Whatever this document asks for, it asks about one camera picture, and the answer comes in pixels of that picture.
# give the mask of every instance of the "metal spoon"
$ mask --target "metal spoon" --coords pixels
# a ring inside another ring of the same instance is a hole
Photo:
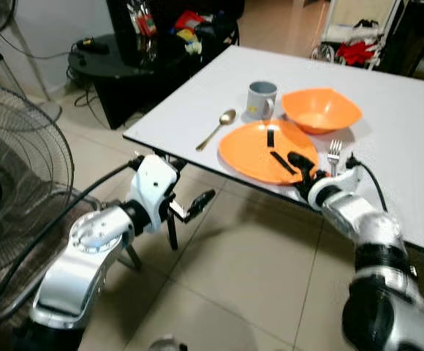
[[[221,126],[226,126],[228,124],[233,123],[236,117],[236,111],[235,110],[228,110],[223,115],[220,116],[219,122],[220,124],[215,128],[215,130],[196,147],[196,151],[202,151],[204,150],[204,147],[208,144],[209,141],[211,141],[212,137],[217,133]]]

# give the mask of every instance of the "tiled floor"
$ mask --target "tiled floor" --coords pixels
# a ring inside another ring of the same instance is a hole
[[[307,56],[327,3],[297,3],[249,0],[242,44]],[[263,18],[269,21],[262,24]],[[303,27],[310,29],[303,33]],[[288,35],[282,39],[281,33]],[[149,150],[123,140],[123,127],[108,130],[88,108],[73,107],[77,95],[60,101],[58,125],[74,156],[75,186],[82,189],[136,151]],[[93,105],[103,116],[99,103]],[[131,175],[122,173],[94,194],[124,199]],[[190,350],[350,350],[341,311],[354,273],[351,243],[315,213],[195,167],[183,171],[175,190],[187,204],[210,188],[217,196],[205,213],[178,225],[177,252],[164,227],[135,239],[141,272],[112,266],[80,349],[145,351],[172,333]],[[424,254],[412,256],[424,292]]]

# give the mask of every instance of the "white table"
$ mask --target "white table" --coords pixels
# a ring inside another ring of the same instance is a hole
[[[401,221],[406,240],[424,248],[424,82],[420,80],[231,47],[128,129],[124,137],[298,201],[294,188],[254,181],[221,160],[219,142],[246,123],[243,116],[223,127],[203,152],[195,150],[225,110],[245,110],[247,89],[255,80],[269,80],[278,86],[275,116],[283,113],[282,94],[305,88],[332,87],[356,103],[363,111],[362,120],[349,129],[311,136],[319,152],[319,167],[330,169],[325,154],[330,139],[344,140],[342,157],[354,151],[373,170],[390,213]],[[357,192],[380,207],[368,175]]]

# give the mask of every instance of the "black side table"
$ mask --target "black side table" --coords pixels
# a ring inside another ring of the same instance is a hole
[[[80,55],[69,55],[69,67],[94,84],[111,129],[118,128],[143,105],[164,99],[190,77],[184,42],[177,36],[160,36],[157,57],[149,64],[141,64],[141,57],[135,53],[126,63],[114,34],[95,41],[106,44],[110,52],[76,49]]]

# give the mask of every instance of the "electric fan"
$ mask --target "electric fan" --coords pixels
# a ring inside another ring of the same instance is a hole
[[[8,24],[11,23],[12,17],[15,11],[15,2],[16,0],[0,0],[0,31],[2,31]],[[13,85],[15,92],[25,96],[25,92],[20,87],[19,82],[15,78],[9,66],[7,66],[7,63],[4,60],[4,57],[1,52],[0,52],[0,65],[5,75],[7,76],[7,79]],[[31,63],[31,65],[34,69],[37,69],[35,64]],[[46,90],[44,89],[45,86],[41,81],[40,81],[40,85],[41,87],[43,87],[43,93],[45,94],[48,101],[45,101],[39,104],[39,108],[43,110],[43,112],[45,112],[45,114],[49,116],[51,120],[55,121],[61,115],[61,106],[57,105],[55,102],[50,101],[50,97],[48,93],[46,92]]]
[[[38,107],[0,88],[0,270],[67,203],[72,156]]]

